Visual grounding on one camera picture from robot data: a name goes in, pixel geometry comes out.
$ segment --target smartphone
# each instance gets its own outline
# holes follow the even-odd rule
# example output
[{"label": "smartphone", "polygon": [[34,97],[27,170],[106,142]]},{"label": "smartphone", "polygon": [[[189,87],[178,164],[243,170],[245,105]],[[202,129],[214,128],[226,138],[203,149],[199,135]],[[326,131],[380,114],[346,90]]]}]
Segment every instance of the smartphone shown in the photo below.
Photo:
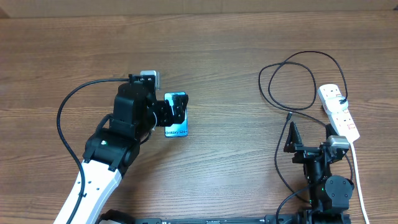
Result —
[{"label": "smartphone", "polygon": [[[164,100],[168,100],[171,107],[173,107],[173,96],[174,95],[186,95],[186,93],[185,92],[165,93]],[[165,127],[164,134],[168,138],[188,136],[187,109],[185,109],[185,121],[182,124],[173,124],[170,127]]]}]

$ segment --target white cable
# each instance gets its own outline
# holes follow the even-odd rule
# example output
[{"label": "white cable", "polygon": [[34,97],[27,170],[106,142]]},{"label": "white cable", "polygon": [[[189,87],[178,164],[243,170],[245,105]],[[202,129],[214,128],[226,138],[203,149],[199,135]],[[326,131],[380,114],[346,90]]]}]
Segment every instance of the white cable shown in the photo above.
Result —
[{"label": "white cable", "polygon": [[355,179],[356,179],[356,187],[357,187],[357,189],[358,189],[359,202],[360,202],[360,204],[361,204],[361,209],[362,209],[363,217],[365,218],[365,223],[366,223],[366,224],[369,224],[368,215],[366,214],[366,210],[365,210],[365,204],[363,203],[362,190],[361,190],[361,183],[359,183],[359,172],[358,172],[358,164],[357,164],[357,162],[356,162],[355,148],[354,148],[354,144],[353,144],[352,142],[350,142],[349,144],[350,144],[350,146],[351,146],[351,152],[353,152]]}]

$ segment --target wooden table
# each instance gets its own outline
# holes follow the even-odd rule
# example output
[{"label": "wooden table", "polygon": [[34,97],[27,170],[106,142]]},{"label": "wooden table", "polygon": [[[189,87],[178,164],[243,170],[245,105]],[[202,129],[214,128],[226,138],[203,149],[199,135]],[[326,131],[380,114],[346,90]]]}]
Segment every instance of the wooden table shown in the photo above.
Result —
[{"label": "wooden table", "polygon": [[[158,128],[103,211],[164,219],[275,213],[290,194],[273,161],[286,113],[262,99],[257,74],[301,50],[326,52],[345,71],[369,219],[397,223],[397,24],[393,11],[1,20],[0,223],[52,223],[69,194],[78,170],[55,126],[63,98],[81,83],[150,69],[162,74],[158,99],[168,91],[189,94],[190,134],[166,139]],[[328,58],[294,61],[312,69],[318,86],[343,90]],[[271,71],[263,76],[265,89]],[[61,124],[80,159],[112,111],[117,87],[90,86],[67,103]],[[293,66],[280,71],[271,89],[295,106],[313,94],[310,75]],[[306,113],[328,121],[318,99]],[[293,120],[307,146],[325,140],[317,123]],[[279,167],[299,189],[306,183],[292,156],[281,151]],[[345,160],[332,171],[349,176]],[[357,191],[350,204],[353,223],[363,223]],[[293,199],[282,212],[301,205]]]}]

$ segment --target power strip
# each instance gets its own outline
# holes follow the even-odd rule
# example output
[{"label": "power strip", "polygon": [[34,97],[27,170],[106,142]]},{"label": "power strip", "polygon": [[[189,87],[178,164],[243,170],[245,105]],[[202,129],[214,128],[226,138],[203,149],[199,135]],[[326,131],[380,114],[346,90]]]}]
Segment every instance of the power strip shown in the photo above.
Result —
[{"label": "power strip", "polygon": [[340,136],[345,136],[351,145],[359,202],[361,203],[361,209],[365,223],[369,224],[368,215],[366,214],[362,197],[361,183],[359,182],[358,163],[356,162],[356,153],[354,148],[354,141],[359,138],[359,132],[356,128],[353,117],[348,111],[348,102],[345,101],[343,104],[340,103],[344,97],[341,95],[338,86],[335,84],[326,84],[319,87],[318,96],[321,99],[323,109],[325,109],[330,123],[337,134]]}]

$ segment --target power outlet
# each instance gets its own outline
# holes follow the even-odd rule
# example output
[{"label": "power outlet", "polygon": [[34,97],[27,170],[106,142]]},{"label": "power outlet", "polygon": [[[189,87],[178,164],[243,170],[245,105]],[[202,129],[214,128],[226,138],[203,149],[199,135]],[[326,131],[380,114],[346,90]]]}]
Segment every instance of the power outlet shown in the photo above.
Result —
[{"label": "power outlet", "polygon": [[340,136],[345,136],[349,142],[354,142],[359,138],[359,132],[354,123],[354,119],[348,111],[348,102],[336,107],[336,101],[344,98],[337,85],[326,84],[318,89],[323,109],[325,109],[330,123]]}]

